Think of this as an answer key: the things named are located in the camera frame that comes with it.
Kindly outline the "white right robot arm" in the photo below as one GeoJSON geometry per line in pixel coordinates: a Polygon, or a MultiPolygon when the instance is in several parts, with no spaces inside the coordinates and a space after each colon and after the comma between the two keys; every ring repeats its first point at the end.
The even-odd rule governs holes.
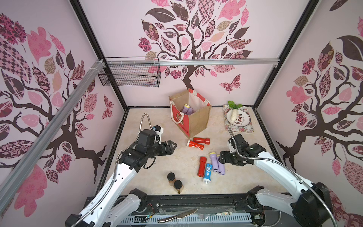
{"type": "Polygon", "coordinates": [[[228,140],[228,151],[221,151],[220,164],[234,166],[254,165],[279,182],[289,194],[275,193],[263,186],[255,186],[247,193],[247,206],[258,210],[264,206],[292,216],[302,227],[319,227],[334,218],[330,191],[321,182],[314,183],[287,168],[276,160],[261,145],[252,145],[242,135],[233,135],[228,140]]]}

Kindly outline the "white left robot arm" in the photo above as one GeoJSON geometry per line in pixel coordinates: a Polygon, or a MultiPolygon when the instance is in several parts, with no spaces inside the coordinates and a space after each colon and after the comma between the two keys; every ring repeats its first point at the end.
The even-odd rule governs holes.
{"type": "Polygon", "coordinates": [[[70,215],[65,221],[67,227],[112,227],[129,214],[135,212],[146,193],[135,189],[124,201],[117,203],[121,192],[134,176],[145,167],[148,159],[172,155],[177,147],[173,141],[161,141],[164,130],[156,125],[144,129],[116,161],[112,177],[94,199],[77,215],[70,215]]]}

